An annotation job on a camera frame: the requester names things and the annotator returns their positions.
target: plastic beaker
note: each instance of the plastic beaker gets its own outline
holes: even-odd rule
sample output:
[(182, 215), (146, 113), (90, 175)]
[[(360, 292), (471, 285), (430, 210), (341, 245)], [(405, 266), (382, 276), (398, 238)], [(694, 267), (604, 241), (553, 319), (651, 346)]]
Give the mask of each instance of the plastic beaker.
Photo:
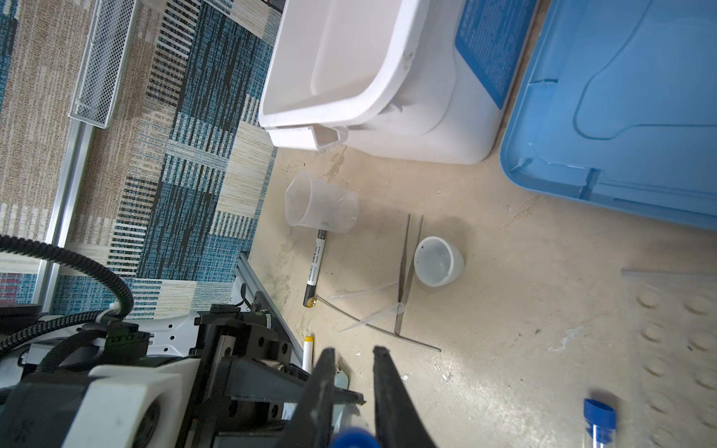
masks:
[(299, 173), (286, 189), (284, 214), (290, 226), (346, 233), (359, 218), (359, 195), (307, 173)]
[(457, 279), (465, 262), (456, 246), (443, 238), (427, 237), (413, 256), (418, 279), (428, 286), (443, 286)]

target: patterned carpet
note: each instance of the patterned carpet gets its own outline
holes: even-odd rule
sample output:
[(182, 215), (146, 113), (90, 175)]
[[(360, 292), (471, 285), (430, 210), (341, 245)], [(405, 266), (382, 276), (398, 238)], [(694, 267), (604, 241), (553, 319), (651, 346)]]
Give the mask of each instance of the patterned carpet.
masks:
[[(0, 232), (44, 239), (93, 2), (0, 5)], [(282, 9), (283, 0), (140, 2), (117, 108), (95, 131), (67, 243), (125, 278), (133, 318), (229, 297), (276, 156), (257, 114)], [(0, 300), (29, 302), (37, 266), (0, 255)], [(112, 301), (63, 268), (53, 311)]]

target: blue cap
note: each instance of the blue cap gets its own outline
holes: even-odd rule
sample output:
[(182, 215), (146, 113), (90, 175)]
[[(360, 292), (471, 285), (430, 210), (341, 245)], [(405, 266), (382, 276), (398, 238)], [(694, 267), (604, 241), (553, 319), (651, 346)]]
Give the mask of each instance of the blue cap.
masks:
[(585, 419), (593, 425), (605, 429), (617, 428), (617, 414), (615, 410), (601, 401), (585, 399), (583, 415)]
[(361, 428), (348, 428), (333, 438), (329, 448), (381, 448), (376, 437)]

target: blue container lid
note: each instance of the blue container lid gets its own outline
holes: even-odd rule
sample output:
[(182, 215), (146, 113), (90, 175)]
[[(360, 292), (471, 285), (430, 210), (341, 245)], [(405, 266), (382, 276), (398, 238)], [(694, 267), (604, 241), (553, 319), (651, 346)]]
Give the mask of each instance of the blue container lid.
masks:
[(554, 0), (500, 149), (515, 184), (717, 229), (717, 2)]
[(585, 399), (583, 415), (593, 425), (605, 429), (615, 430), (617, 428), (617, 413), (611, 406), (601, 401)]

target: wire mesh basket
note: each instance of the wire mesh basket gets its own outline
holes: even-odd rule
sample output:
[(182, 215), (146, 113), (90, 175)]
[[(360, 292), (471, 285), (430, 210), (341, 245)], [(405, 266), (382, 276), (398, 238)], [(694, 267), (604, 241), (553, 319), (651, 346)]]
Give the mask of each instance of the wire mesh basket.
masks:
[(97, 0), (70, 117), (106, 128), (117, 100), (136, 0)]

